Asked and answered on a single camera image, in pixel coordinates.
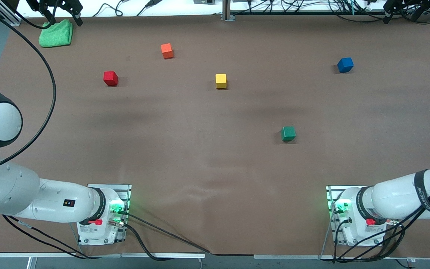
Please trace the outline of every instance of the blue cube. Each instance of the blue cube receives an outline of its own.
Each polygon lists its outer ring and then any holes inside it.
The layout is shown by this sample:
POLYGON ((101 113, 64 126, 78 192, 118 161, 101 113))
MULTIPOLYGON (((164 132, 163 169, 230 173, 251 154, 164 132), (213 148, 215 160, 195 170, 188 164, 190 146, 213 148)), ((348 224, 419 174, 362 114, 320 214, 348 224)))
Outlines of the blue cube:
POLYGON ((346 72, 349 72, 351 68, 353 68, 353 66, 355 65, 353 63, 353 60, 350 57, 343 58, 339 60, 338 70, 340 73, 346 73, 346 72))

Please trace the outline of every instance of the brown table surface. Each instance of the brown table surface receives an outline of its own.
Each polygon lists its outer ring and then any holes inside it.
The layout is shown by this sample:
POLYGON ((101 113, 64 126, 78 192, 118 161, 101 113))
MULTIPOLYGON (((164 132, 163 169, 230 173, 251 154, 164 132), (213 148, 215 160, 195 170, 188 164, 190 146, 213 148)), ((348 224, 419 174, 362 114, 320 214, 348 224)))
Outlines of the brown table surface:
MULTIPOLYGON (((37 44, 40 31, 20 29, 37 44)), ((430 168, 430 25, 336 17, 84 19, 70 46, 41 49, 58 86, 37 142, 14 161, 40 177, 130 183, 131 212, 217 254, 318 255, 327 185, 372 185, 430 168), (170 42, 175 58, 164 60, 170 42), (340 58, 355 67, 339 74, 340 58), (102 73, 114 70, 118 87, 102 73), (215 89, 226 73, 228 90, 215 89), (297 138, 280 141, 293 125, 297 138)), ((0 88, 24 115, 26 143, 46 116, 49 75, 10 34, 0 88)), ((66 223, 28 221, 70 243, 66 223)), ((132 222, 152 252, 196 249, 132 222)), ((333 248, 329 246, 326 254, 333 248)), ((0 216, 0 252, 53 252, 0 216)), ((88 254, 141 252, 135 238, 88 254)), ((430 257, 430 220, 396 257, 430 257)))

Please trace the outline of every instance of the gray floor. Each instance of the gray floor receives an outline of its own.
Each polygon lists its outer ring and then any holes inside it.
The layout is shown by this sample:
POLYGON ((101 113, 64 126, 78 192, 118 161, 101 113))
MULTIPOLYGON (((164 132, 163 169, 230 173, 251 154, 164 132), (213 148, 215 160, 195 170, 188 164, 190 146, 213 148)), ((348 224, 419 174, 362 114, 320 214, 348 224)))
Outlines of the gray floor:
MULTIPOLYGON (((0 55, 6 44, 9 33, 4 25, 0 23, 0 55)), ((26 268, 27 258, 0 258, 0 268, 23 269, 26 268)), ((307 259, 253 259, 253 257, 216 257, 207 255, 202 259, 203 268, 352 268, 352 269, 375 269, 375 268, 400 268, 394 260, 381 260, 374 263, 363 264, 331 264, 318 260, 307 259)), ((74 258, 39 258, 37 269, 133 269, 133 268, 171 268, 171 269, 198 269, 200 263, 197 259, 174 259, 168 262, 154 262, 149 258, 106 258, 98 260, 78 260, 74 258)), ((416 268, 430 269, 430 260, 417 260, 416 268)))

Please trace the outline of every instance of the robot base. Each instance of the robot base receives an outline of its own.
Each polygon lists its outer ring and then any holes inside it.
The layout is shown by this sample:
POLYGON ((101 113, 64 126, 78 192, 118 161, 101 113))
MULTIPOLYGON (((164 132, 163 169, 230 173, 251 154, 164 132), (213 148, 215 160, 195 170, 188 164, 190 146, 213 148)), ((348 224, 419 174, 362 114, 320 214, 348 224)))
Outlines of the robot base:
POLYGON ((121 185, 115 185, 117 192, 112 188, 113 184, 89 184, 89 187, 100 188, 106 196, 106 206, 102 216, 101 225, 90 223, 81 225, 77 223, 77 232, 79 233, 79 245, 109 245, 125 240, 125 228, 109 225, 109 221, 124 221, 126 216, 117 214, 114 210, 126 210, 127 205, 121 200, 122 196, 128 201, 130 197, 130 185, 123 185, 125 189, 121 193, 121 185))
MULTIPOLYGON (((382 225, 368 225, 367 221, 361 216, 356 205, 356 196, 361 188, 348 188, 341 193, 338 199, 331 204, 332 212, 342 210, 343 213, 335 213, 335 229, 339 223, 348 220, 348 223, 343 224, 340 232, 343 232, 344 240, 338 240, 339 245, 353 246, 361 240, 370 237, 374 234, 386 230, 386 223, 382 225)), ((385 233, 370 238, 358 244, 360 247, 371 247, 381 242, 385 233)))

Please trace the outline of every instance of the folded microfiber towel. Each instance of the folded microfiber towel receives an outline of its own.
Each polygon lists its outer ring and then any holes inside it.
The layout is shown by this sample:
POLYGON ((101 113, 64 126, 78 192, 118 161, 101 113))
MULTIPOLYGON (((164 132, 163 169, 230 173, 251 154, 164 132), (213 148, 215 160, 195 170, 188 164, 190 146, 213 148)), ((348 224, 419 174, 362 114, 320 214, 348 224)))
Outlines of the folded microfiber towel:
POLYGON ((48 29, 41 31, 39 36, 39 45, 44 48, 66 46, 71 44, 72 40, 72 23, 68 19, 64 19, 54 25, 51 25, 48 29))

